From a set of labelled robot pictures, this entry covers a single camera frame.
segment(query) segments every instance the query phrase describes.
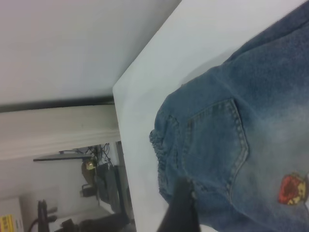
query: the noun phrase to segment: back pocket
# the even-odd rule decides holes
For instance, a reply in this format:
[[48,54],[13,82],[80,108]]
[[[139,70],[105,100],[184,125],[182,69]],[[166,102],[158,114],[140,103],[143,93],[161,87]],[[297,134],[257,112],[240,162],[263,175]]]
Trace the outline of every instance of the back pocket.
[[230,192],[248,156],[248,145],[233,99],[215,103],[187,122],[182,166],[205,187]]

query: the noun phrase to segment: white table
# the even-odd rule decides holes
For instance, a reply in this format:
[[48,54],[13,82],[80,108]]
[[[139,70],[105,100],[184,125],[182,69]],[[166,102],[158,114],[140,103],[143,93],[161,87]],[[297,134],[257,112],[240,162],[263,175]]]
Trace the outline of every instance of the white table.
[[[154,232],[167,204],[149,142],[165,97],[221,64],[304,0],[183,0],[113,88],[138,232]],[[202,231],[213,231],[203,227]]]

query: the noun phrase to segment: red embroidered patch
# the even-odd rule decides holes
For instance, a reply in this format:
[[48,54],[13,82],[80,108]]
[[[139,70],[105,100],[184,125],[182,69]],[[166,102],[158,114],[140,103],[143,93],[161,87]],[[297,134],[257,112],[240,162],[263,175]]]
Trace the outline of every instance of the red embroidered patch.
[[285,176],[280,187],[279,203],[287,204],[294,197],[297,197],[299,195],[298,185],[300,183],[302,183],[301,179],[296,176]]

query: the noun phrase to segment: yellow label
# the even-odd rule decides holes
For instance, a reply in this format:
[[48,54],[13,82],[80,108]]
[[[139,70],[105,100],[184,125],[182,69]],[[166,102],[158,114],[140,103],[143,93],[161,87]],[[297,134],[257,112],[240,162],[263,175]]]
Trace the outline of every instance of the yellow label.
[[0,217],[0,232],[14,232],[13,216],[11,214]]

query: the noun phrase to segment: blue denim jeans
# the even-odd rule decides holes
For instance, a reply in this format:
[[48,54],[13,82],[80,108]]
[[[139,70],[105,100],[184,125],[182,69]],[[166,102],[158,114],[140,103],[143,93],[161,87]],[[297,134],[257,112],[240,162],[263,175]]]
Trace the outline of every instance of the blue denim jeans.
[[161,195],[193,180],[220,232],[309,231],[309,2],[171,93],[151,143]]

